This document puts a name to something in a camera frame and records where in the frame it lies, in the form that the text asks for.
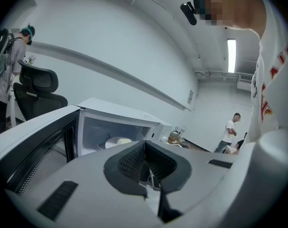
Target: white wall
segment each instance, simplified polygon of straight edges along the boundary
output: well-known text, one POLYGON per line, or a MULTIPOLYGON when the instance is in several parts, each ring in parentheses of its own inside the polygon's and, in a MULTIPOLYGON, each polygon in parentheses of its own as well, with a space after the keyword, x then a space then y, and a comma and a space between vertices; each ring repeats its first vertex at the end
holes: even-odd
POLYGON ((51 69, 58 75, 59 86, 55 94, 64 96, 70 105, 76 105, 95 97, 134 109, 146 111, 172 126, 183 126, 182 119, 191 114, 142 90, 113 79, 94 70, 32 52, 35 66, 51 69))
POLYGON ((35 0, 37 6, 23 23, 36 29, 34 42, 66 48, 96 58, 144 81, 174 101, 168 102, 141 87, 132 87, 95 71, 27 48, 26 60, 56 72, 55 92, 78 104, 96 97, 147 111, 173 126, 182 127, 194 108, 187 103, 189 91, 197 94, 198 82, 171 37, 153 20, 121 0, 35 0))
POLYGON ((33 41, 101 60, 191 108, 187 99, 190 90, 197 92, 197 80, 152 19, 121 0, 48 0, 44 6, 25 21, 36 29, 33 41))
POLYGON ((36 3, 34 0, 17 0, 11 7, 8 14, 3 18, 0 28, 21 28, 21 24, 25 22, 31 12, 34 11, 36 3))
POLYGON ((250 92, 224 83, 200 83, 195 110, 186 120, 183 137, 213 152, 223 137, 225 124, 239 113, 241 121, 236 123, 234 146, 248 131, 251 112, 250 92))

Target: white t-shirt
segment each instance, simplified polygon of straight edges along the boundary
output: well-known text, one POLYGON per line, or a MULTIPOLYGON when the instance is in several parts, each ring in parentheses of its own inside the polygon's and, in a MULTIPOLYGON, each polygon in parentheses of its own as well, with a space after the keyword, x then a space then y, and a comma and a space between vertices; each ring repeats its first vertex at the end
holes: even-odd
POLYGON ((278 127, 288 127, 288 26, 269 0, 263 1, 267 23, 252 80, 253 111, 245 143, 255 142, 278 127))
POLYGON ((233 134, 229 133, 229 129, 235 129, 236 130, 236 125, 232 120, 229 120, 228 123, 225 125, 225 130, 223 134, 222 141, 225 141, 227 143, 231 143, 231 140, 233 138, 233 134))

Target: sleeve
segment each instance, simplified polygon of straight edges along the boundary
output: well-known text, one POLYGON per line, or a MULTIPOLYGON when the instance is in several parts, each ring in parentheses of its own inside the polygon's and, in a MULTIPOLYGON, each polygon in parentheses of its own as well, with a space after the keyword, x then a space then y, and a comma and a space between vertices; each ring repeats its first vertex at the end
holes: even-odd
POLYGON ((228 121, 228 123, 226 124, 226 128, 229 128, 229 129, 233 128, 230 121, 228 121))
POLYGON ((14 53, 13 62, 13 73, 19 74, 21 71, 21 65, 18 63, 18 60, 23 60, 26 55, 26 46, 18 47, 14 53))
POLYGON ((258 97, 255 96, 252 98, 253 108, 252 108, 252 117, 250 120, 250 127, 248 134, 245 137, 244 143, 256 142, 261 136, 259 128, 259 103, 258 97))

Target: white plate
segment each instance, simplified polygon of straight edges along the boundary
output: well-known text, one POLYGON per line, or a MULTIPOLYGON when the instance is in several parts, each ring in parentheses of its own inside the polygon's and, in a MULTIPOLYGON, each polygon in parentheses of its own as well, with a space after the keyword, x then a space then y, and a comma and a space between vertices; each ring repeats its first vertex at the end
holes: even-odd
POLYGON ((119 139, 127 139, 127 138, 124 138, 124 137, 114 137, 114 138, 108 139, 108 140, 106 141, 106 143, 105 143, 105 148, 106 148, 106 149, 109 149, 109 148, 112 148, 112 147, 115 147, 115 146, 119 145, 119 144, 117 143, 117 141, 118 141, 119 139))

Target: air conditioner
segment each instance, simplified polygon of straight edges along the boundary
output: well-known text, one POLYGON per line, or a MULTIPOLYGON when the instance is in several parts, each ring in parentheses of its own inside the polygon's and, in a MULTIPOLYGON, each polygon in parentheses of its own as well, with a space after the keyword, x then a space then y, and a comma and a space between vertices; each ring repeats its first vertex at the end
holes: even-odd
POLYGON ((252 75, 240 74, 237 88, 242 90, 251 91, 252 75))

